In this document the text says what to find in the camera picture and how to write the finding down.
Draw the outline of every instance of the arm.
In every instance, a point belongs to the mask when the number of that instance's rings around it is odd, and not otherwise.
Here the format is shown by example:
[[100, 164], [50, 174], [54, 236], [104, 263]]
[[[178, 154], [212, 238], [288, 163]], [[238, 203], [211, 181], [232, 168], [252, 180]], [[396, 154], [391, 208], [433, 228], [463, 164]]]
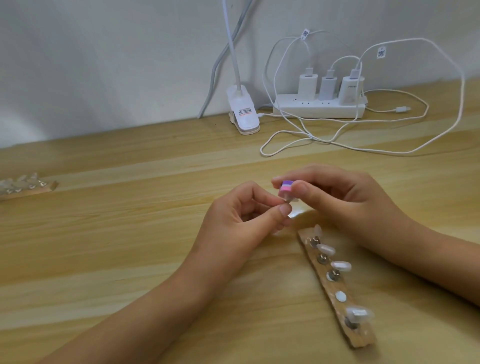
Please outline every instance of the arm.
[[166, 281], [39, 364], [152, 363], [201, 313], [291, 206], [253, 182], [212, 203], [192, 250]]
[[480, 306], [480, 245], [440, 234], [405, 215], [368, 174], [313, 165], [275, 177], [292, 193], [388, 261]]

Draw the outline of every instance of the person's left hand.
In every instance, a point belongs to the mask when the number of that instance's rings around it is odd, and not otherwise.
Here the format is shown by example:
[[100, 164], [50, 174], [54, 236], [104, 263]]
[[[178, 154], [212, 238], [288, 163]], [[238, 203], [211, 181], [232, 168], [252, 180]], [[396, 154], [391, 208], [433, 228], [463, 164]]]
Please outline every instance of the person's left hand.
[[208, 209], [181, 270], [213, 293], [240, 270], [271, 232], [290, 225], [292, 207], [255, 182], [245, 182]]

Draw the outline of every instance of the wooden table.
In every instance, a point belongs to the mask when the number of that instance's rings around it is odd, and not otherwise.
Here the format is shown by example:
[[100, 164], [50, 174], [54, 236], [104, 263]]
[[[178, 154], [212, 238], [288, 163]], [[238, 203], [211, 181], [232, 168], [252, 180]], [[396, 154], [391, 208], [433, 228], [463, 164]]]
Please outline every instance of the wooden table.
[[[452, 124], [458, 84], [413, 88], [432, 107], [422, 122], [357, 126], [341, 140], [412, 149]], [[262, 118], [259, 133], [242, 136], [226, 115], [0, 150], [0, 178], [38, 171], [60, 182], [0, 203], [0, 363], [31, 363], [163, 281], [215, 197], [248, 179], [273, 191], [273, 176], [308, 163], [368, 171], [415, 219], [480, 243], [478, 95], [480, 81], [470, 81], [455, 132], [409, 157], [308, 144], [263, 158], [260, 145], [286, 122]], [[374, 108], [422, 112], [401, 95], [369, 98]], [[335, 130], [310, 124], [317, 135]], [[164, 363], [479, 362], [478, 308], [358, 247], [305, 205], [293, 214], [295, 226], [266, 239]], [[347, 347], [297, 243], [295, 229], [318, 221], [353, 264], [346, 280], [357, 301], [376, 313], [376, 346]]]

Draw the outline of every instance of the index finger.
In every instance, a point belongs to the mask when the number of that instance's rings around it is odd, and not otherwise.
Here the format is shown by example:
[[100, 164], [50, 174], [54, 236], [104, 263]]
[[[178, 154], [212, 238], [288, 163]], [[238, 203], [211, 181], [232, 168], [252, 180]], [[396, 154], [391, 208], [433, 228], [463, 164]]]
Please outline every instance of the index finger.
[[301, 180], [317, 186], [349, 190], [355, 184], [355, 173], [326, 164], [314, 164], [274, 177], [272, 185], [280, 188], [282, 181]]
[[270, 207], [285, 203], [283, 198], [271, 194], [253, 181], [242, 183], [231, 190], [227, 195], [238, 199], [241, 204], [245, 204], [252, 199]]

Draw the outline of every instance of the small colorful object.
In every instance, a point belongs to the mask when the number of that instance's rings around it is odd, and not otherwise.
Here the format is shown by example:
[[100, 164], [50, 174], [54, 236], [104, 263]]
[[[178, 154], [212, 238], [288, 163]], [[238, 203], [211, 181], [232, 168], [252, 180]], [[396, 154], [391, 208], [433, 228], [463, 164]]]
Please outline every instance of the small colorful object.
[[278, 196], [283, 198], [287, 202], [296, 202], [296, 199], [292, 195], [292, 183], [293, 181], [283, 181], [280, 190], [278, 191]]

